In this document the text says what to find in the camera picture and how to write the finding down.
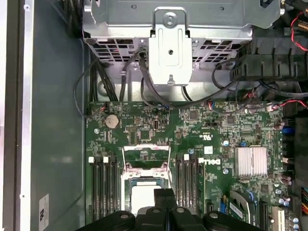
expansion slot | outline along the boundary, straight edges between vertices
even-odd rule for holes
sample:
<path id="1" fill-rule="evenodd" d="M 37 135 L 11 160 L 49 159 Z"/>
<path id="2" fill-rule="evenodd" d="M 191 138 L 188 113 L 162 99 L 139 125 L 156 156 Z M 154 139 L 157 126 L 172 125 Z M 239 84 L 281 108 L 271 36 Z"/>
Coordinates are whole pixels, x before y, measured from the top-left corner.
<path id="1" fill-rule="evenodd" d="M 176 198 L 179 206 L 197 210 L 197 171 L 198 162 L 194 155 L 177 158 Z"/>

gray metal panel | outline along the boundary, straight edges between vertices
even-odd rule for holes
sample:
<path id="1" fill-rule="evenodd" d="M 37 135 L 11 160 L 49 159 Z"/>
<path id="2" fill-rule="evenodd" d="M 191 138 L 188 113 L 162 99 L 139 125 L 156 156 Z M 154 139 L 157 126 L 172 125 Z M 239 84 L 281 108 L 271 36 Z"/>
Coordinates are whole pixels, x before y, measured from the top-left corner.
<path id="1" fill-rule="evenodd" d="M 21 230 L 39 230 L 39 200 L 47 194 L 49 225 L 45 230 L 75 230 L 84 225 L 85 216 L 84 123 L 73 101 L 74 81 L 83 72 L 84 48 L 81 40 L 68 37 L 62 18 L 48 0 L 37 0 L 35 6 L 30 1 L 30 6 L 26 19 L 31 19 L 34 9 L 33 60 L 27 21 Z M 82 105 L 81 94 L 86 92 L 82 84 L 78 92 Z"/>
<path id="2" fill-rule="evenodd" d="M 5 110 L 5 78 L 6 78 L 6 30 L 7 30 L 7 0 L 0 7 L 0 228 L 3 214 L 3 156 L 4 156 L 4 110 Z"/>

heatsink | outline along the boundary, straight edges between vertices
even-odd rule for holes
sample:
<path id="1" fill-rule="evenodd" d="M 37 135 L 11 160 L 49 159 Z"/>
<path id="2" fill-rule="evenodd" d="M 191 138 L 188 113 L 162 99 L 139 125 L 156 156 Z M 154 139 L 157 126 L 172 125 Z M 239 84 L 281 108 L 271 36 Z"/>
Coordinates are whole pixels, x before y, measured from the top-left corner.
<path id="1" fill-rule="evenodd" d="M 268 173 L 268 159 L 265 147 L 235 148 L 235 175 L 265 176 Z"/>

integrated circuit chip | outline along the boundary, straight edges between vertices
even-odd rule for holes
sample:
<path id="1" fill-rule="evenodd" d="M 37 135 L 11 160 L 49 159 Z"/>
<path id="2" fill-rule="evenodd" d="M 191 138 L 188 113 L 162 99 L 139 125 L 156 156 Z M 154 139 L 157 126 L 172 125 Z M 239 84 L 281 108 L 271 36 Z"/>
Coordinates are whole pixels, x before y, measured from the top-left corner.
<path id="1" fill-rule="evenodd" d="M 235 124 L 235 116 L 227 116 L 227 124 Z"/>
<path id="2" fill-rule="evenodd" d="M 191 111 L 189 113 L 189 119 L 190 120 L 197 120 L 198 119 L 198 112 L 197 111 Z"/>
<path id="3" fill-rule="evenodd" d="M 268 184 L 262 184 L 261 185 L 261 192 L 268 194 L 269 193 L 269 185 Z"/>

microchip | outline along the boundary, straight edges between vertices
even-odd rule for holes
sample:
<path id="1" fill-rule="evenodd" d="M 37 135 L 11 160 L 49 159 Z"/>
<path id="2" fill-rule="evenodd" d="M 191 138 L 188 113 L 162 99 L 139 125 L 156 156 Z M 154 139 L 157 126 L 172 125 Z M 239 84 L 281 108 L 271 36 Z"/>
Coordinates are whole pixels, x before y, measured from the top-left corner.
<path id="1" fill-rule="evenodd" d="M 150 139 L 150 131 L 142 130 L 140 136 L 141 136 L 141 140 L 149 140 Z"/>
<path id="2" fill-rule="evenodd" d="M 269 193 L 269 185 L 268 184 L 262 184 L 261 185 L 261 192 L 262 193 Z"/>
<path id="3" fill-rule="evenodd" d="M 181 139 L 182 138 L 182 133 L 179 133 L 179 132 L 175 133 L 175 137 L 177 139 Z"/>
<path id="4" fill-rule="evenodd" d="M 196 119 L 198 119 L 198 112 L 197 112 L 197 111 L 191 111 L 191 112 L 189 113 L 189 119 L 190 119 L 190 120 L 196 120 Z"/>
<path id="5" fill-rule="evenodd" d="M 235 116 L 229 115 L 227 117 L 227 124 L 235 124 Z"/>

